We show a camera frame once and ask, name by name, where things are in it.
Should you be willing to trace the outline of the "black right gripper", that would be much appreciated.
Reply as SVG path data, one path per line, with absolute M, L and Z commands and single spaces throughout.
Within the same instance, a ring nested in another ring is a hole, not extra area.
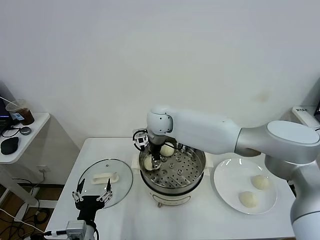
M 149 151 L 151 154 L 151 166 L 153 170 L 157 170 L 161 167 L 161 148 L 161 145 L 154 144 L 152 142 L 149 143 Z

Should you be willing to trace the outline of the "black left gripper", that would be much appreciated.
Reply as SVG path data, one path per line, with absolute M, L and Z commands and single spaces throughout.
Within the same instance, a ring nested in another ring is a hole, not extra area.
M 106 187 L 100 196 L 85 195 L 82 197 L 85 179 L 78 182 L 76 190 L 72 191 L 75 206 L 79 210 L 77 220 L 94 221 L 98 210 L 104 208 L 104 203 L 108 203 L 113 197 L 111 179 L 109 178 Z

